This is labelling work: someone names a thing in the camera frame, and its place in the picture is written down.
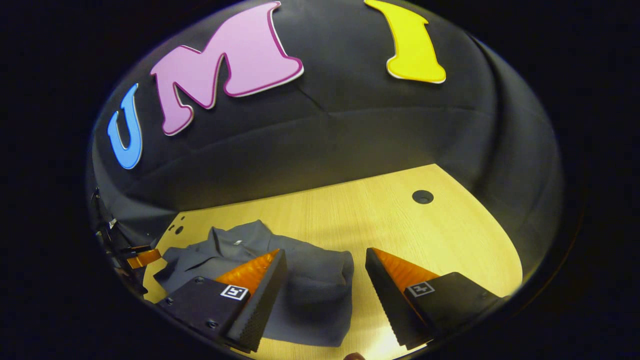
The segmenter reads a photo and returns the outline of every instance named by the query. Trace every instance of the light wood tabletop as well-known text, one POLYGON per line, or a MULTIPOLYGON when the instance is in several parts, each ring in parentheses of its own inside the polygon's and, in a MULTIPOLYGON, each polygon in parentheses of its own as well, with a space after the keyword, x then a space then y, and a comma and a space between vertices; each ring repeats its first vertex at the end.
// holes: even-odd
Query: light wood tabletop
MULTIPOLYGON (((402 170, 347 183, 215 208, 185 211, 157 244, 184 248, 205 241, 211 227, 230 229, 261 220, 274 234, 353 255, 353 314, 342 345, 313 347, 263 338, 254 359, 342 360, 361 353, 366 360, 389 360, 407 351, 398 345, 365 269, 365 250, 376 247, 438 275, 459 272, 503 297, 522 282, 516 250, 498 222, 438 165, 402 170), (433 194, 429 204, 412 198, 416 190, 433 194)), ((167 294, 153 278, 163 259, 147 265, 145 299, 167 294)))

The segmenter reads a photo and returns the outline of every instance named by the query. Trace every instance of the yellow letter i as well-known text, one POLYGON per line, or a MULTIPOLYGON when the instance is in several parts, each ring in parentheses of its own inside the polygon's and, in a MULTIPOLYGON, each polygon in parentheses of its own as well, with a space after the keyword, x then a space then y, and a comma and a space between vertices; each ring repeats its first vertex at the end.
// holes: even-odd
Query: yellow letter i
POLYGON ((436 59, 433 44, 424 27, 428 21, 400 6, 378 0, 364 0, 387 18, 396 43, 396 54, 387 60, 387 71, 398 79, 443 83, 447 74, 436 59))

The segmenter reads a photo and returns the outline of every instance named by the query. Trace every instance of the black fabric backdrop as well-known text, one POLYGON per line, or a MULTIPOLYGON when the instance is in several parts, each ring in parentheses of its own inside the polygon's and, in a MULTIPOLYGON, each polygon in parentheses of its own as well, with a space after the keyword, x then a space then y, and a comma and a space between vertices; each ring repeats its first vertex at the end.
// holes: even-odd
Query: black fabric backdrop
MULTIPOLYGON (((4 242, 17 245, 5 252, 5 357, 216 358, 123 288, 89 230, 83 186, 93 126, 86 119, 97 116, 115 80, 158 41, 221 5, 196 0, 7 4, 3 24, 10 27, 5 56, 13 131, 5 163, 8 228, 22 234, 4 242), (14 95, 21 96, 14 101, 14 95)), ((629 260, 637 234, 632 228, 637 116, 631 99, 638 94, 632 51, 639 29, 630 4, 423 6, 463 26, 523 75, 554 121, 569 175, 558 248, 532 282, 541 286, 565 260, 557 276, 504 324, 470 332, 425 358, 637 357, 635 269, 629 260)), ((536 292, 527 292, 527 298, 536 292)))
POLYGON ((179 45, 203 49, 227 18, 265 2, 226 8, 158 44, 106 101, 93 133, 93 171, 106 207, 133 242, 151 243, 175 211, 437 163, 496 218, 528 278, 561 214, 563 174, 550 121, 525 81, 491 49, 410 3, 391 1, 428 19, 445 83, 387 74, 394 54, 387 20, 361 1, 287 1, 275 10, 274 26, 305 73, 266 92, 231 98, 221 90, 228 78, 223 62, 215 107, 203 109, 182 94, 194 120, 178 135, 164 135, 151 68, 179 45), (139 84, 144 151, 126 170, 106 128, 133 83, 139 84), (151 219, 157 225, 149 226, 151 219))

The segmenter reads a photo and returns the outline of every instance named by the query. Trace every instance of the blue letter u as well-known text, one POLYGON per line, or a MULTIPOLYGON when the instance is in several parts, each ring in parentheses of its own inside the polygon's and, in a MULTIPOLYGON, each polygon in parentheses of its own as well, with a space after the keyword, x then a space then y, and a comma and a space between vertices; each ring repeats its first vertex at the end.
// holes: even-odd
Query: blue letter u
POLYGON ((136 104, 133 101, 133 94, 136 93, 138 84, 134 84, 127 95, 124 95, 124 99, 120 103, 120 107, 124 110, 124 119, 127 122, 129 128, 129 146, 125 147, 120 138, 118 132, 118 112, 114 112, 109 126, 107 127, 107 134, 111 140, 111 147, 116 155, 116 159, 122 167, 129 170, 138 164, 140 157, 142 156, 142 132, 140 131, 140 123, 138 122, 138 114, 136 113, 136 104))

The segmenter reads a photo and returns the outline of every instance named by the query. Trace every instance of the gray shirt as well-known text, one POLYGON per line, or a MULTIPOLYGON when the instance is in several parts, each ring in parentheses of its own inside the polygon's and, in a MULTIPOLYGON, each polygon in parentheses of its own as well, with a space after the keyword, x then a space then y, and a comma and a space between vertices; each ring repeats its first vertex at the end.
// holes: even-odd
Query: gray shirt
POLYGON ((348 251, 324 250, 274 235, 257 220, 228 231, 212 227, 206 241, 167 249, 167 266, 154 277, 171 293, 196 276, 215 279, 275 249, 286 251, 288 277, 263 336, 339 347, 351 325, 353 258, 348 251))

